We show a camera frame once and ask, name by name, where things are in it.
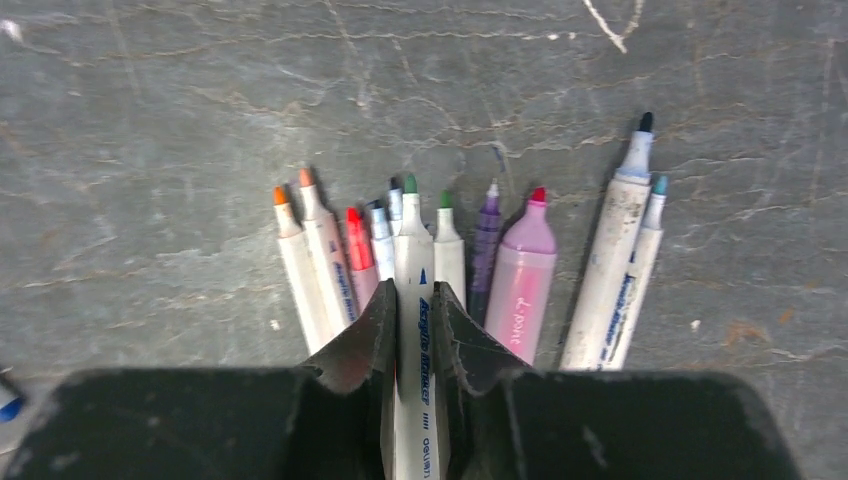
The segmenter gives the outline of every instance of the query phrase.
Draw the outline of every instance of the teal marker tip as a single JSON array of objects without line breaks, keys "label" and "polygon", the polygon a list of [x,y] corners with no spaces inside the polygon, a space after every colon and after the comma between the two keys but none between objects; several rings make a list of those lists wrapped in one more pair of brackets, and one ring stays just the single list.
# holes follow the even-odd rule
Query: teal marker tip
[{"label": "teal marker tip", "polygon": [[415,175],[410,173],[406,177],[406,183],[403,184],[403,193],[418,193],[418,182],[415,181]]},{"label": "teal marker tip", "polygon": [[666,190],[668,190],[668,177],[662,175],[659,179],[657,179],[657,183],[654,184],[654,190],[652,193],[656,195],[665,195]]},{"label": "teal marker tip", "polygon": [[442,203],[439,208],[453,208],[450,201],[450,192],[442,190]]}]

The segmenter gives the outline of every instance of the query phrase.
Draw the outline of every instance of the blue object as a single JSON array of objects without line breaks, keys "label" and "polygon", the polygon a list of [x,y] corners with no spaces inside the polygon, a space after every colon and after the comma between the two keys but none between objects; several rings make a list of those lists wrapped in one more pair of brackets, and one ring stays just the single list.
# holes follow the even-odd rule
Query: blue object
[{"label": "blue object", "polygon": [[15,419],[21,412],[24,406],[24,400],[20,397],[7,403],[6,406],[0,408],[0,423],[6,423]]},{"label": "blue object", "polygon": [[662,175],[657,180],[657,183],[654,184],[653,193],[655,193],[657,195],[665,195],[665,191],[667,189],[668,189],[668,177],[666,177],[665,175]]}]

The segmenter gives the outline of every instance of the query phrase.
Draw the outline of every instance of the pink marker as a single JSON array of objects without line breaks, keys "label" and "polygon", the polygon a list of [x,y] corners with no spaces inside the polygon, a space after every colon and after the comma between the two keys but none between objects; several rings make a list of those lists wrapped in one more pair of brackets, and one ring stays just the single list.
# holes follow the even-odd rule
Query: pink marker
[{"label": "pink marker", "polygon": [[533,364],[556,266],[556,240],[545,221],[545,189],[506,235],[495,262],[486,331],[512,353]]},{"label": "pink marker", "polygon": [[347,248],[353,290],[359,305],[357,314],[362,314],[380,279],[377,276],[377,267],[374,266],[374,256],[371,254],[368,229],[362,225],[362,217],[353,207],[347,209]]}]

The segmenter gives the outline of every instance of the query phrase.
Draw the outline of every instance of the purple marker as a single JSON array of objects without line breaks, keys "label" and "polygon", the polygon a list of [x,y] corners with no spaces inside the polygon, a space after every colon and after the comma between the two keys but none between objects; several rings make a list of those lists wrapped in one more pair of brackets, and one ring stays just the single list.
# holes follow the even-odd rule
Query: purple marker
[{"label": "purple marker", "polygon": [[498,179],[492,180],[486,192],[486,202],[480,209],[477,233],[474,234],[474,276],[468,292],[468,314],[480,325],[486,319],[489,306],[489,287],[495,252],[498,250],[498,234],[501,229],[501,212],[498,210]]},{"label": "purple marker", "polygon": [[527,211],[498,248],[486,332],[530,365],[536,356],[545,307],[556,266],[556,240],[545,220],[545,189],[539,187]]}]

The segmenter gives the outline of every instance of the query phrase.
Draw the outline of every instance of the acrylic marker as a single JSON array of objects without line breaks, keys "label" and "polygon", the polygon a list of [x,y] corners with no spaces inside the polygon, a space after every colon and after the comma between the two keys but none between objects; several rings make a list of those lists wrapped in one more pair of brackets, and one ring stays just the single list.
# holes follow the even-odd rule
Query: acrylic marker
[{"label": "acrylic marker", "polygon": [[527,211],[498,247],[486,331],[533,364],[556,266],[556,240],[545,221],[545,189],[537,188]]},{"label": "acrylic marker", "polygon": [[0,423],[11,422],[21,413],[24,399],[17,393],[0,384]]},{"label": "acrylic marker", "polygon": [[389,179],[389,220],[392,222],[392,235],[400,232],[403,219],[403,190],[400,189],[397,180]]},{"label": "acrylic marker", "polygon": [[606,336],[609,319],[621,290],[621,279],[636,243],[636,234],[648,193],[651,174],[648,154],[654,135],[653,115],[642,116],[633,132],[630,149],[607,187],[601,218],[583,275],[560,369],[594,370]]},{"label": "acrylic marker", "polygon": [[403,222],[395,241],[398,296],[398,353],[394,406],[394,478],[441,478],[435,382],[431,348],[433,238],[421,222],[415,177],[406,179]]},{"label": "acrylic marker", "polygon": [[645,292],[648,290],[648,282],[651,280],[651,272],[657,260],[657,252],[660,249],[663,229],[660,226],[662,209],[665,206],[666,190],[668,189],[668,177],[662,176],[657,180],[648,200],[648,208],[642,218],[642,227],[639,236],[636,237],[636,248],[630,257],[630,265],[618,294],[615,313],[607,329],[604,345],[601,349],[599,370],[621,370],[627,351],[630,349],[630,341],[633,340],[633,331],[639,320],[639,311],[645,300]]},{"label": "acrylic marker", "polygon": [[306,234],[294,218],[291,203],[286,198],[282,187],[274,188],[274,212],[277,214],[277,225],[280,227],[280,256],[286,268],[289,288],[291,289],[297,315],[300,317],[300,328],[306,338],[306,348],[313,355],[333,339],[324,314],[324,302],[315,266],[309,253]]},{"label": "acrylic marker", "polygon": [[474,234],[473,277],[468,292],[468,314],[480,325],[486,320],[489,306],[489,287],[492,284],[492,269],[498,251],[498,236],[501,230],[501,212],[498,210],[498,180],[492,180],[486,201],[480,209],[477,232]]},{"label": "acrylic marker", "polygon": [[447,282],[462,308],[465,308],[465,242],[453,226],[450,193],[442,192],[441,200],[441,208],[436,212],[438,230],[433,243],[436,281]]},{"label": "acrylic marker", "polygon": [[356,304],[359,306],[357,313],[361,314],[380,280],[371,255],[368,227],[363,225],[362,217],[353,207],[347,209],[347,248],[353,291],[356,292]]},{"label": "acrylic marker", "polygon": [[374,248],[374,261],[377,262],[380,281],[395,278],[395,244],[389,222],[386,221],[386,210],[379,200],[371,204],[371,246]]},{"label": "acrylic marker", "polygon": [[330,334],[335,337],[356,320],[358,311],[350,288],[339,229],[336,217],[321,205],[318,187],[308,168],[300,170],[300,193],[303,196],[303,230],[324,298]]}]

